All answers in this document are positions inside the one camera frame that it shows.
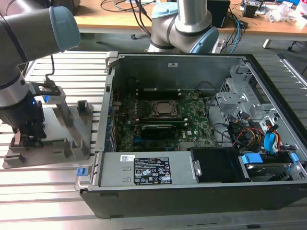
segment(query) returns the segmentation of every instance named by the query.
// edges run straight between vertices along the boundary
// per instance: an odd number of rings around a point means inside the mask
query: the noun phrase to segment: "power cord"
[[[229,7],[228,13],[231,15],[231,16],[228,16],[228,18],[231,19],[234,24],[234,31],[232,32],[230,36],[227,37],[225,45],[223,46],[221,50],[221,51],[224,50],[224,53],[227,51],[227,48],[229,46],[234,45],[234,48],[232,50],[233,52],[235,48],[237,47],[238,43],[242,40],[243,33],[245,32],[245,27],[240,25],[237,16],[232,13],[232,10],[230,7]]]
[[[52,64],[52,72],[51,72],[51,73],[47,73],[47,74],[45,75],[46,80],[48,80],[48,79],[49,79],[49,76],[53,75],[54,72],[55,72],[53,55],[51,54],[50,57],[51,57],[51,64]]]
[[[105,5],[106,3],[110,3],[110,2],[113,3],[113,5],[115,6],[115,8],[116,8],[117,10],[109,10],[109,9],[107,9],[107,8],[104,7],[104,5]],[[133,12],[135,21],[137,22],[137,24],[138,24],[138,26],[140,27],[140,29],[141,29],[144,33],[146,33],[148,36],[151,36],[151,33],[149,32],[149,30],[146,28],[146,26],[145,26],[144,23],[143,23],[142,14],[144,14],[150,21],[152,21],[152,19],[148,16],[148,14],[147,14],[147,12],[146,12],[144,6],[149,5],[149,4],[151,4],[151,3],[155,3],[156,0],[153,0],[153,1],[151,1],[151,2],[144,3],[144,4],[142,4],[142,2],[141,2],[140,0],[136,0],[136,1],[135,1],[136,6],[133,6],[133,5],[132,5],[132,1],[129,0],[130,6],[131,6],[131,7],[130,7],[130,8],[127,8],[127,9],[122,8],[122,7],[119,6],[119,4],[120,4],[120,3],[123,3],[123,2],[126,2],[126,1],[125,1],[125,0],[120,0],[120,1],[118,1],[118,2],[115,2],[115,0],[103,0],[103,1],[100,3],[100,7],[101,7],[103,10],[108,11],[108,12]]]
[[[307,66],[305,67],[305,69],[302,71],[301,75],[303,75],[305,73],[305,71],[307,70]]]
[[[138,20],[138,18],[137,18],[137,16],[136,16],[134,7],[133,7],[133,5],[132,5],[132,1],[129,0],[129,2],[130,2],[130,5],[131,5],[131,8],[132,8],[132,11],[133,11],[134,18],[135,18],[137,24],[139,25],[140,29],[141,29],[143,32],[145,32],[148,36],[151,36],[151,33],[146,29],[146,27],[143,27],[143,25],[141,25],[141,24],[139,23],[139,20]]]

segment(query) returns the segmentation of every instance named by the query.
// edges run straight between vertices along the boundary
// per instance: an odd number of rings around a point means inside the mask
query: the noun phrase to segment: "wooden desk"
[[[132,12],[108,12],[100,8],[102,0],[82,0],[80,7],[76,11],[75,19],[80,32],[83,33],[121,33],[121,34],[142,34]],[[307,41],[307,27],[298,29],[295,22],[275,22],[267,21],[265,15],[257,15],[255,18],[243,18],[242,12],[234,8],[235,4],[241,0],[231,0],[231,9],[238,19],[248,23],[244,37],[250,36],[258,39],[272,40],[299,40]],[[122,8],[129,8],[129,3],[121,3]],[[151,16],[153,4],[145,6]],[[112,2],[106,3],[105,8],[116,10]],[[143,22],[148,29],[151,29],[151,22],[143,16]],[[225,28],[219,29],[221,37],[232,33],[233,24],[228,21]]]

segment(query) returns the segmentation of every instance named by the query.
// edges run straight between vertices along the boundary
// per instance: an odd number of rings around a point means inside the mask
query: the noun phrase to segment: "metal table surface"
[[[92,156],[82,162],[51,164],[18,169],[2,168],[3,157],[12,138],[12,129],[0,126],[0,230],[14,229],[306,229],[307,199],[277,211],[234,212],[147,218],[98,219],[75,191],[76,169],[93,161],[94,145],[104,94],[106,74],[105,52],[66,52],[55,54],[55,74],[50,76],[61,86],[67,103],[86,99],[94,105],[92,126]],[[279,86],[286,76],[293,78],[277,56],[258,56],[257,59],[271,73]],[[50,57],[35,61],[29,69],[27,81],[43,81],[51,72]],[[301,108],[296,103],[292,106]]]

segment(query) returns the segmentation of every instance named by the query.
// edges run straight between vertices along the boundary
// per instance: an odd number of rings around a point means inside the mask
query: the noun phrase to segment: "cable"
[[[209,110],[210,110],[210,107],[211,107],[212,102],[214,101],[214,99],[216,99],[216,98],[215,98],[215,97],[212,98],[212,100],[210,101],[210,104],[209,104],[209,106],[208,106],[208,108],[207,108],[207,120],[208,120],[208,123],[209,123],[209,125],[213,128],[213,130],[214,130],[215,132],[221,134],[222,136],[224,136],[224,137],[227,138],[228,140],[232,141],[232,139],[231,139],[229,136],[227,136],[227,135],[225,135],[224,133],[222,133],[222,132],[220,132],[219,130],[217,130],[217,129],[211,124],[211,122],[210,122],[210,119],[209,119]]]
[[[134,18],[135,18],[137,24],[139,25],[140,29],[141,29],[143,32],[147,33],[147,34],[150,36],[150,35],[151,35],[150,32],[149,32],[146,28],[144,28],[142,25],[140,25],[139,20],[138,20],[138,18],[136,17],[136,14],[135,14],[135,11],[134,11],[134,7],[133,7],[133,5],[132,5],[132,1],[129,0],[129,2],[130,2],[130,5],[131,5],[131,8],[132,8],[132,11],[133,11]]]
[[[147,30],[147,28],[144,25],[143,20],[142,20],[142,0],[139,0],[139,4],[137,3],[137,0],[135,2],[139,6],[139,19],[140,19],[140,22],[141,22],[142,26],[145,28],[145,30],[148,32],[149,36],[151,36],[151,33],[149,32],[149,30]]]
[[[236,42],[236,46],[237,46],[237,44],[242,40],[243,33],[245,32],[245,28],[243,29],[241,26],[240,26],[240,28],[238,27],[238,18],[236,17],[235,14],[232,13],[232,10],[231,10],[230,7],[229,7],[229,11],[230,12],[228,12],[228,13],[231,15],[231,17],[228,17],[228,18],[230,18],[232,20],[233,24],[234,24],[234,31],[232,32],[232,34],[230,36],[227,37],[225,45],[221,50],[221,51],[224,50],[224,53],[227,51],[227,48],[231,45],[234,45],[234,43],[236,41],[237,41]]]
[[[201,84],[203,84],[203,83],[207,83],[207,84],[210,85],[214,90],[218,90],[218,89],[216,89],[210,82],[208,82],[208,81],[206,81],[206,80],[203,80],[203,81],[201,81],[200,83],[198,83],[198,85],[195,86],[194,89],[198,90],[198,89],[199,89],[199,86],[200,86]]]
[[[302,47],[299,46],[297,43],[299,43],[299,44],[301,44],[301,45],[304,45],[304,44],[302,44],[302,43],[300,43],[300,42],[298,42],[298,41],[295,41],[295,42],[294,42],[294,44],[295,44],[297,47],[299,47],[300,49],[302,49],[302,50],[304,50],[304,51],[307,51],[307,49],[302,48]]]
[[[144,14],[152,22],[152,19],[148,16],[147,11],[144,9],[142,4],[140,5],[139,8],[140,8],[141,13]]]
[[[23,71],[22,71],[23,76],[25,76],[25,73],[27,72],[28,67],[29,67],[29,62],[27,62],[27,63],[25,64],[25,66],[24,66],[24,69],[23,69]]]
[[[118,9],[118,11],[115,11],[115,10],[109,10],[109,9],[106,9],[103,5],[105,5],[106,3],[113,3],[113,5]],[[115,2],[115,0],[109,0],[109,1],[107,1],[107,0],[103,0],[101,3],[100,3],[100,7],[103,9],[103,10],[105,10],[105,11],[109,11],[109,12],[132,12],[132,8],[127,8],[127,9],[125,9],[125,8],[122,8],[122,7],[120,7],[120,6],[118,6],[120,3],[125,3],[126,1],[125,0],[120,0],[120,1],[118,1],[118,2]],[[154,2],[156,2],[156,0],[153,0],[153,1],[151,1],[151,2],[148,2],[148,3],[144,3],[144,4],[142,4],[142,7],[143,6],[147,6],[147,5],[149,5],[149,4],[151,4],[151,3],[154,3]],[[135,11],[136,12],[138,12],[138,6],[133,6],[133,8],[135,9]]]
[[[236,23],[237,23],[237,25],[238,25],[238,33],[237,33],[237,36],[236,36],[236,42],[235,42],[235,45],[234,45],[234,47],[232,48],[232,50],[231,50],[231,54],[234,52],[234,50],[236,49],[236,46],[237,46],[237,44],[238,44],[238,39],[239,39],[239,35],[240,35],[240,23],[238,22],[238,20],[237,19],[235,19],[234,18],[234,20],[236,21]]]
[[[305,69],[302,71],[301,75],[303,75],[305,73],[305,71],[307,70],[307,66],[305,67]]]
[[[55,72],[53,55],[51,54],[50,57],[51,57],[51,64],[52,64],[52,72],[51,72],[51,73],[47,73],[47,74],[45,75],[46,79],[48,79],[49,76],[53,75],[54,72]]]

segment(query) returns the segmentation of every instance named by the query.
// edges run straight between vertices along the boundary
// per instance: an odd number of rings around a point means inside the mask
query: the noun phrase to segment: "warning label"
[[[171,168],[168,157],[135,158],[134,183],[136,185],[171,184]]]

